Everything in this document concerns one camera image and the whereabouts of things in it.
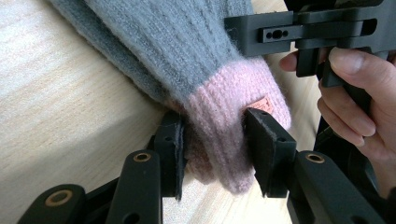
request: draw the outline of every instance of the metal grommet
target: metal grommet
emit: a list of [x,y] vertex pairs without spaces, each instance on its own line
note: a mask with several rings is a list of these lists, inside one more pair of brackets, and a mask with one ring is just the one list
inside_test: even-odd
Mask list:
[[61,189],[52,193],[46,200],[45,204],[48,207],[56,207],[67,203],[73,196],[73,191],[70,189]]
[[134,156],[134,161],[148,161],[151,156],[148,153],[139,153]]
[[306,154],[305,157],[306,157],[307,160],[312,161],[314,163],[323,163],[323,162],[325,162],[323,157],[321,157],[321,156],[319,156],[317,154],[314,154],[314,153]]

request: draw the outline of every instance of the wood grain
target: wood grain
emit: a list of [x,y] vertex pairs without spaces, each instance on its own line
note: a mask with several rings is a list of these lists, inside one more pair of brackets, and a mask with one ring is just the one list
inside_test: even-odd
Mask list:
[[[255,12],[285,10],[254,0]],[[285,93],[299,149],[311,149],[319,113],[314,78],[284,73],[267,57]],[[144,148],[166,109],[141,93],[79,36],[47,1],[0,2],[0,223],[15,223],[41,192],[63,183],[89,192],[120,174]],[[256,184],[234,197],[220,184],[187,180],[181,203],[164,200],[165,223],[290,223],[285,200]]]

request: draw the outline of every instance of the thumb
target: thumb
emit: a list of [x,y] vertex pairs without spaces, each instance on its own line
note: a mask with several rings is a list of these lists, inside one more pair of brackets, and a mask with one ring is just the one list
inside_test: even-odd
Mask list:
[[334,48],[332,70],[352,86],[365,89],[380,104],[396,104],[396,67],[356,49]]

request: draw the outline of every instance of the knit fabric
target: knit fabric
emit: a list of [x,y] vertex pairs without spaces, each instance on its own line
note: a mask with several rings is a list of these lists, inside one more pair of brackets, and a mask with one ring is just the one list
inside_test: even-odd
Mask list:
[[149,97],[163,103],[167,92],[116,36],[102,23],[82,0],[50,0],[57,10],[96,49],[111,61],[123,74]]
[[[150,98],[158,103],[183,113],[172,100],[162,84],[157,81],[138,61],[116,36],[102,23],[102,20],[81,0],[50,0],[56,9],[85,37],[90,44],[98,49],[121,72],[131,78],[134,84]],[[196,179],[209,184],[216,180],[211,164],[207,158],[202,141],[196,136],[187,123],[186,148],[189,153],[188,167]]]
[[289,111],[266,63],[241,57],[203,1],[88,5],[187,112],[223,186],[235,194],[246,192],[253,169],[242,109],[267,96],[276,108],[273,116],[282,118],[283,126],[290,125]]
[[206,0],[205,6],[221,23],[227,17],[253,14],[250,0]]

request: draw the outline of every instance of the finger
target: finger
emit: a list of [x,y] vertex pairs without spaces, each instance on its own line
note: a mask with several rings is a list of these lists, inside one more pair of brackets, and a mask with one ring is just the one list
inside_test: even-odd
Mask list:
[[[319,63],[323,63],[326,60],[326,56],[328,53],[328,49],[320,49],[319,52]],[[279,66],[284,71],[287,72],[294,72],[297,68],[297,58],[298,58],[298,51],[294,51],[279,61]]]
[[334,48],[332,70],[352,86],[363,88],[380,104],[396,105],[396,68],[374,55],[356,49]]
[[375,133],[375,123],[352,100],[343,87],[324,88],[319,82],[323,102],[350,129],[363,136]]
[[286,72],[294,72],[297,67],[297,51],[282,58],[279,61],[279,66]]
[[394,154],[392,150],[385,147],[384,141],[378,133],[365,138],[364,143],[364,146],[358,147],[358,150],[372,161],[383,162],[392,158],[391,154]]
[[363,137],[350,129],[334,112],[332,112],[330,108],[326,106],[323,98],[318,100],[318,109],[322,117],[338,135],[357,147],[364,145]]

